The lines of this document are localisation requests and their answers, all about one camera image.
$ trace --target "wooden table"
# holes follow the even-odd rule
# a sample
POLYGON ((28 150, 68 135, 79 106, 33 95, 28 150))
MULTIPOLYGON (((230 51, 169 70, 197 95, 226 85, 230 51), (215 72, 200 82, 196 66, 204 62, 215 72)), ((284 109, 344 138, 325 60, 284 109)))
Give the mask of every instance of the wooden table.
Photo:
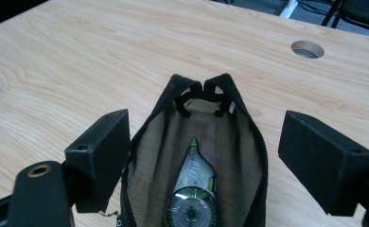
MULTIPOLYGON (((267 226, 360 226, 324 211, 278 158, 286 110, 311 114, 369 148, 369 37, 211 1, 52 0, 0 25, 0 199, 31 164, 102 115, 129 109, 141 127, 174 73, 230 73, 269 152, 267 226), (292 43, 325 54, 304 59, 292 43)), ((119 208, 119 187, 108 211, 119 208)), ((77 226, 115 218, 75 214, 77 226)))

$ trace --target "chair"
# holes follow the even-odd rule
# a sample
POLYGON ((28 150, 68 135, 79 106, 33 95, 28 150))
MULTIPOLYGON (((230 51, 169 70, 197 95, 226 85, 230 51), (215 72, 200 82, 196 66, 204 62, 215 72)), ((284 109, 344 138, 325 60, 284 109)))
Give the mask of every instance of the chair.
POLYGON ((333 28, 342 19, 347 23, 369 29, 369 0, 335 0, 321 25, 327 26, 335 12, 337 14, 332 23, 333 28))

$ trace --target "table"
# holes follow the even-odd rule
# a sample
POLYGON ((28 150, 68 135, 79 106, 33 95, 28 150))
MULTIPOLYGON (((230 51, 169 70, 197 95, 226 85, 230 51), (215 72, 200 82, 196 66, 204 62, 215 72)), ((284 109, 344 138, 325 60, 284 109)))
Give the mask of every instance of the table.
MULTIPOLYGON (((0 199, 31 164, 63 151, 102 115, 129 109, 131 136, 174 73, 230 73, 269 152, 267 226, 359 226, 333 218, 278 158, 286 110, 369 148, 369 37, 210 1, 52 0, 0 25, 0 199), (319 59, 291 45, 321 46, 319 59)), ((109 212, 118 209, 119 187, 109 212)), ((77 226, 115 218, 75 214, 77 226)))

